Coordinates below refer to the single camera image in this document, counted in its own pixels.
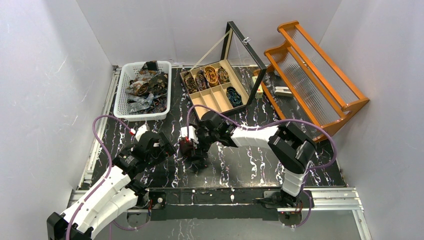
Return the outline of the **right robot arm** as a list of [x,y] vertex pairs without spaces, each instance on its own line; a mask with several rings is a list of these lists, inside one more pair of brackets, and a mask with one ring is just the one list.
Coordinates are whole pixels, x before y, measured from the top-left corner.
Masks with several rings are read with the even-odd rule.
[[189,161],[205,160],[214,143],[271,150],[285,170],[284,179],[279,193],[264,196],[260,202],[281,207],[295,207],[300,202],[302,185],[317,146],[294,123],[253,128],[210,110],[197,125],[189,124],[180,130],[179,152]]

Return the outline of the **blue green tie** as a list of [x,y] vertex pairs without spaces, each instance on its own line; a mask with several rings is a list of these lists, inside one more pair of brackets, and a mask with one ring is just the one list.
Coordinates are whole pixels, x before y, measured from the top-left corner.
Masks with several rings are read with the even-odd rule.
[[226,88],[226,96],[233,108],[243,105],[242,97],[234,87],[229,86]]

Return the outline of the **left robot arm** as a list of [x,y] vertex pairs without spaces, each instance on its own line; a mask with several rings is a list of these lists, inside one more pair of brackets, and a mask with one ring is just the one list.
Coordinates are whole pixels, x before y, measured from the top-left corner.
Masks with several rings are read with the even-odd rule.
[[176,149],[162,132],[143,125],[135,131],[136,143],[127,146],[112,160],[111,167],[74,204],[46,220],[50,240],[93,240],[123,212],[133,208],[151,209],[157,197],[150,196],[142,182],[143,172],[164,162]]

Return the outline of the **red patterned tie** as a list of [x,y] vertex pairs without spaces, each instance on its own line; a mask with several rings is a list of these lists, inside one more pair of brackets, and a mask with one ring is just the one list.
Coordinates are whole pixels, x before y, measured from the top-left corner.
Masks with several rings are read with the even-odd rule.
[[183,138],[179,141],[179,152],[183,157],[195,158],[197,156],[197,145],[195,142]]

